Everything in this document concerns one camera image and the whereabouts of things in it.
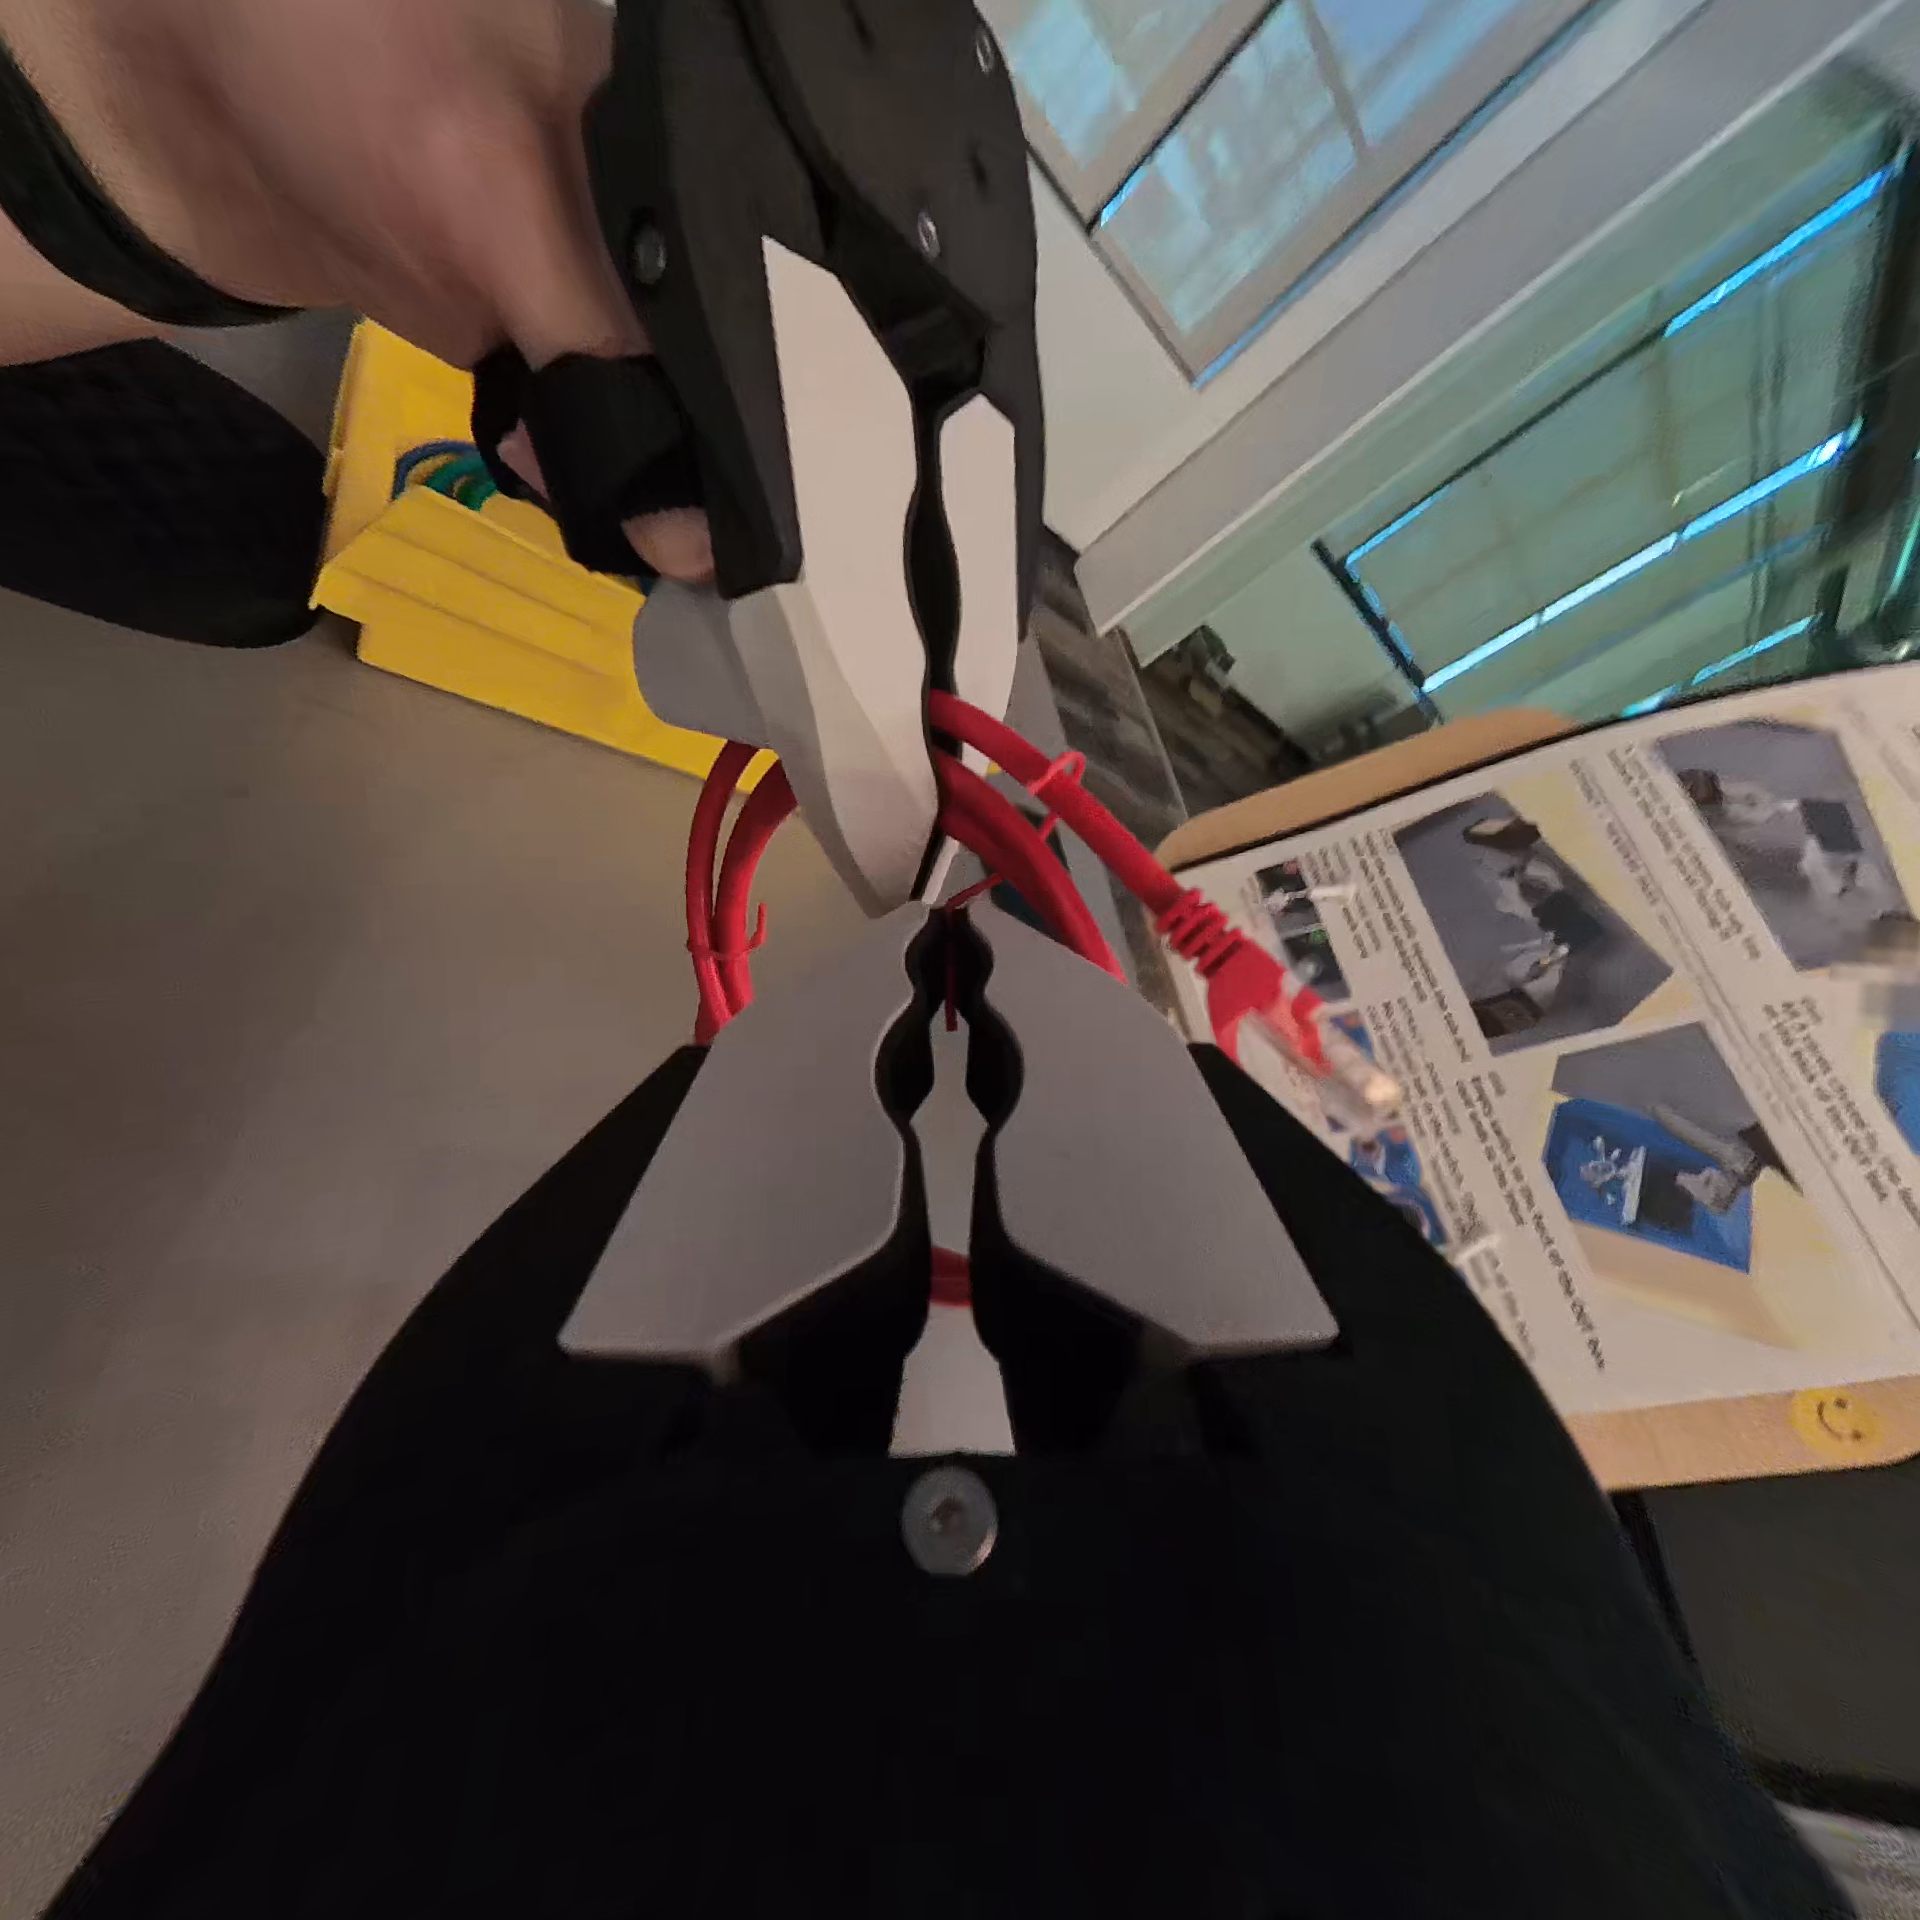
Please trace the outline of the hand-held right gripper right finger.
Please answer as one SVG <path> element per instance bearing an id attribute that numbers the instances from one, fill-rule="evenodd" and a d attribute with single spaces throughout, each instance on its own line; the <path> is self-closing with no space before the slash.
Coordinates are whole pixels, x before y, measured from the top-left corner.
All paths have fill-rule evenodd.
<path id="1" fill-rule="evenodd" d="M 960 1015 L 970 1312 L 1019 1444 L 1098 1444 L 1145 1379 L 1337 1341 L 1194 1051 L 1123 979 L 973 908 Z"/>

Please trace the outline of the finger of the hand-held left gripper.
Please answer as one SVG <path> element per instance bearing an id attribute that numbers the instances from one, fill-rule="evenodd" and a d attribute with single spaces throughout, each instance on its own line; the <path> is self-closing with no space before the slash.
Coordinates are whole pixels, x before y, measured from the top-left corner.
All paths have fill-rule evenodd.
<path id="1" fill-rule="evenodd" d="M 957 617 L 941 680 L 960 701 L 1005 720 L 1017 684 L 1017 432 L 986 400 L 957 405 L 938 428 L 944 525 Z"/>
<path id="2" fill-rule="evenodd" d="M 904 585 L 918 481 L 906 389 L 826 267 L 761 245 L 800 574 L 723 596 L 661 580 L 630 632 L 653 717 L 771 751 L 858 909 L 920 881 L 937 821 L 925 648 Z"/>

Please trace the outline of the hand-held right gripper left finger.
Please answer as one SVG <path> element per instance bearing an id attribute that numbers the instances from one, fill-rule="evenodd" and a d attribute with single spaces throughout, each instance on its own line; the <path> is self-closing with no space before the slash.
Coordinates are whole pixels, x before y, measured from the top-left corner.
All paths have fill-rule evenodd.
<path id="1" fill-rule="evenodd" d="M 925 1332 L 938 931 L 866 926 L 703 1049 L 560 1344 L 768 1395 L 809 1444 L 888 1444 Z"/>

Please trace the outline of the yellow plastic bin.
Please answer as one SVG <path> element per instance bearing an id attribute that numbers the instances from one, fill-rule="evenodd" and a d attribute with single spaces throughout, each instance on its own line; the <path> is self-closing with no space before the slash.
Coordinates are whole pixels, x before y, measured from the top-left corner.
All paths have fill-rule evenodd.
<path id="1" fill-rule="evenodd" d="M 362 665 L 706 777 L 720 740 L 670 726 L 640 697 L 640 591 L 574 565 L 530 502 L 472 508 L 430 484 L 469 444 L 471 403 L 465 372 L 355 323 L 312 603 L 355 623 Z"/>

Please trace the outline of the person's left forearm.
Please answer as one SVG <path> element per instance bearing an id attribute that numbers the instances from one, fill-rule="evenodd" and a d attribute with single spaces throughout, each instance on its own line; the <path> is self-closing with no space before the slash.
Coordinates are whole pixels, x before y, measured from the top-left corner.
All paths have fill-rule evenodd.
<path id="1" fill-rule="evenodd" d="M 271 308 L 270 323 L 294 313 L 354 304 L 330 271 L 323 251 L 298 247 L 311 233 L 287 227 L 271 199 L 251 180 L 239 192 L 179 192 L 153 197 L 134 222 L 149 237 L 185 259 L 200 277 L 225 292 Z M 2 214 L 2 361 L 6 367 L 48 361 L 69 351 L 129 340 L 187 340 L 200 333 L 222 337 L 264 329 L 264 320 L 233 324 L 183 324 L 136 315 L 85 284 L 65 277 Z"/>

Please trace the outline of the person's left hand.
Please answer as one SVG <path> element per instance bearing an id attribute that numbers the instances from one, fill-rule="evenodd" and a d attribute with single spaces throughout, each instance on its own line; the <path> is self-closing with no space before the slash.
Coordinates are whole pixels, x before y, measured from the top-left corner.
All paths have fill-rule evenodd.
<path id="1" fill-rule="evenodd" d="M 610 4 L 8 4 L 109 204 L 227 297 L 347 307 L 453 366 L 648 351 L 592 213 Z"/>

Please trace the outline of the large window with blind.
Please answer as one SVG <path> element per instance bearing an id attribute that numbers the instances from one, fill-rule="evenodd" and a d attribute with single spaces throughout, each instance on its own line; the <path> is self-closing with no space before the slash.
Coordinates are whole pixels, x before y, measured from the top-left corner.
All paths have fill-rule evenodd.
<path id="1" fill-rule="evenodd" d="M 1027 151 L 1191 382 L 1584 29 L 1581 1 L 985 1 Z"/>

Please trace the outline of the printed instruction sheet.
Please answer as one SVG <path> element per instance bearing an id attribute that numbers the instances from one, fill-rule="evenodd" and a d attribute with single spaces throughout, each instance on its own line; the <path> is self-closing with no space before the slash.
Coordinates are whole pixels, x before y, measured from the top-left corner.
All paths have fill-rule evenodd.
<path id="1" fill-rule="evenodd" d="M 1914 1375 L 1914 661 L 1775 680 L 1166 864 L 1398 1085 L 1342 1119 L 1568 1417 Z"/>

